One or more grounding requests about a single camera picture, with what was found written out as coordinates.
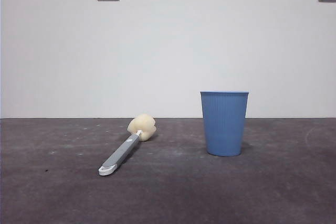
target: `cup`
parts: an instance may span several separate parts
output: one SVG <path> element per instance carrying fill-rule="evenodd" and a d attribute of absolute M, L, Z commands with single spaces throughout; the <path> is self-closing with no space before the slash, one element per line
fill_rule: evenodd
<path fill-rule="evenodd" d="M 216 156 L 240 154 L 248 92 L 201 91 L 206 148 Z"/>

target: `brush handle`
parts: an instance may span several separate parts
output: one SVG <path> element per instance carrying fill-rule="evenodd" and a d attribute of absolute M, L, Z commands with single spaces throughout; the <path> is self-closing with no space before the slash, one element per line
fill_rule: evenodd
<path fill-rule="evenodd" d="M 131 150 L 136 146 L 139 141 L 139 136 L 136 134 L 131 135 L 122 145 L 116 149 L 115 152 L 102 164 L 104 167 L 117 165 L 119 167 Z"/>

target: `cup rim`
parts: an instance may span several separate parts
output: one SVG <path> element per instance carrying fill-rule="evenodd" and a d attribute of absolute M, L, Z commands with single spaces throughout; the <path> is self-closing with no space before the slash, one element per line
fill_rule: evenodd
<path fill-rule="evenodd" d="M 201 91 L 201 93 L 227 93 L 227 94 L 248 94 L 248 91 Z"/>

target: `concrete floor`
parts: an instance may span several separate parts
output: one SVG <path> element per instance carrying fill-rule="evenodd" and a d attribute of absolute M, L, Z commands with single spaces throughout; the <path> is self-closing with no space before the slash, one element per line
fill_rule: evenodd
<path fill-rule="evenodd" d="M 336 119 L 248 119 L 207 154 L 202 119 L 157 119 L 113 175 L 130 119 L 1 120 L 1 223 L 336 223 Z"/>

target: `yellow sponge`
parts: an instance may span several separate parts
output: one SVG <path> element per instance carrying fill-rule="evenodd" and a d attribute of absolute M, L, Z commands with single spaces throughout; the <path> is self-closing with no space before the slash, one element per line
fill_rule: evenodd
<path fill-rule="evenodd" d="M 135 134 L 137 131 L 141 130 L 140 141 L 147 141 L 156 131 L 155 120 L 153 117 L 147 114 L 138 115 L 134 118 L 127 127 L 127 130 Z"/>

